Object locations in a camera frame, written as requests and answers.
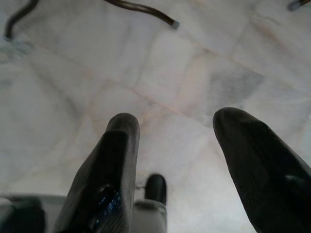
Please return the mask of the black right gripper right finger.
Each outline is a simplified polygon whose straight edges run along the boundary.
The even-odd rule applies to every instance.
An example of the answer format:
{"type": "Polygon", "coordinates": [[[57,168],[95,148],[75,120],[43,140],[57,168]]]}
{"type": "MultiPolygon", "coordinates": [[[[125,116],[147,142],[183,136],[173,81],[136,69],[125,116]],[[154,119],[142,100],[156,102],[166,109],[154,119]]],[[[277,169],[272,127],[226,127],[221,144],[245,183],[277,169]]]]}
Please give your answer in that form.
{"type": "Polygon", "coordinates": [[[310,167],[264,122],[241,109],[218,110],[213,129],[255,231],[310,232],[310,167]]]}

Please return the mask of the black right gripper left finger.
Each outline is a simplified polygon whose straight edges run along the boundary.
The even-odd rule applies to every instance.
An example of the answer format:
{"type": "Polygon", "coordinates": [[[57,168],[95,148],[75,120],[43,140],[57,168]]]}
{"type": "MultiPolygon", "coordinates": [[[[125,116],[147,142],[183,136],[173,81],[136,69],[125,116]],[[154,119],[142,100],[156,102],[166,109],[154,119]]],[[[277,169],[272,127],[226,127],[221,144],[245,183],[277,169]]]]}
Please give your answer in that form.
{"type": "Polygon", "coordinates": [[[78,169],[53,232],[131,231],[139,138],[139,123],[132,114],[110,119],[78,169]]]}

